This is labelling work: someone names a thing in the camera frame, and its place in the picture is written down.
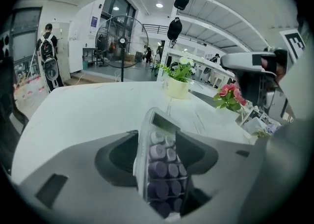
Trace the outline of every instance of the white flower pot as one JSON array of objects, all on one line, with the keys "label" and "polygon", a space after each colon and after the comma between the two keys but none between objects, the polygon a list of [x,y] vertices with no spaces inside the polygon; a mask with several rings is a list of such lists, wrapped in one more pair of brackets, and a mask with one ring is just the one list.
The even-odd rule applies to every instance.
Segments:
[{"label": "white flower pot", "polygon": [[185,99],[188,94],[189,83],[179,82],[171,77],[165,80],[164,91],[173,98]]},{"label": "white flower pot", "polygon": [[219,121],[223,125],[228,125],[236,121],[240,116],[239,113],[233,112],[227,108],[216,108],[216,114],[219,116]]}]

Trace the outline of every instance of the white flowers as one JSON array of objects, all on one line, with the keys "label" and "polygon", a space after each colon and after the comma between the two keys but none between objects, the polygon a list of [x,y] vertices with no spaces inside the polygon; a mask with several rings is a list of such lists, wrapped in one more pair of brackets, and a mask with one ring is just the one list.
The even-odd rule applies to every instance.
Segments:
[{"label": "white flowers", "polygon": [[194,65],[194,62],[192,59],[189,59],[187,57],[181,57],[179,62],[182,64],[182,65],[186,65],[186,64],[190,64],[191,66]]}]

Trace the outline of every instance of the railing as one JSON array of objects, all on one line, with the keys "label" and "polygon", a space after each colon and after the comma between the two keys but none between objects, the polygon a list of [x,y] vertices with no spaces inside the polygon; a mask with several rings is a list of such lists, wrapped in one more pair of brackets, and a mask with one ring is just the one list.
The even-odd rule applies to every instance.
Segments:
[{"label": "railing", "polygon": [[[159,34],[167,34],[168,29],[169,29],[169,27],[167,27],[167,26],[154,25],[154,24],[143,24],[142,32],[144,31],[144,28],[147,31],[147,33],[159,33]],[[196,38],[187,37],[183,34],[180,34],[179,38],[182,38],[182,39],[188,40],[188,41],[196,42],[196,43],[201,44],[205,47],[207,46],[207,43],[204,43],[200,40],[197,40]]]}]

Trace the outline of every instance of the potted plant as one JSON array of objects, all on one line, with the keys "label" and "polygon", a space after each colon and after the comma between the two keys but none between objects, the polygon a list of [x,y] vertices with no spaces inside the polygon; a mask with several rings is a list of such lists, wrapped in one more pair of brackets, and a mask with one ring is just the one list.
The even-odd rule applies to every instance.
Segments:
[{"label": "potted plant", "polygon": [[247,103],[235,84],[223,85],[213,99],[216,101],[217,112],[224,115],[228,122],[235,121],[239,117],[241,106]]},{"label": "potted plant", "polygon": [[165,65],[159,65],[167,74],[168,79],[165,81],[164,90],[167,95],[177,99],[187,97],[189,83],[188,78],[195,73],[191,67],[194,62],[186,57],[181,57],[178,65],[172,68]]}]

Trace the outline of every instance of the clear plastic container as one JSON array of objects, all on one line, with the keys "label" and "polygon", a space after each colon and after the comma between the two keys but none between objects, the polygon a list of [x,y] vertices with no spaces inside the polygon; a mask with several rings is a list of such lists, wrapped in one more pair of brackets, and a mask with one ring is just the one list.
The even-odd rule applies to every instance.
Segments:
[{"label": "clear plastic container", "polygon": [[133,174],[138,192],[166,220],[180,217],[187,173],[176,154],[180,125],[158,108],[150,109],[139,132]]}]

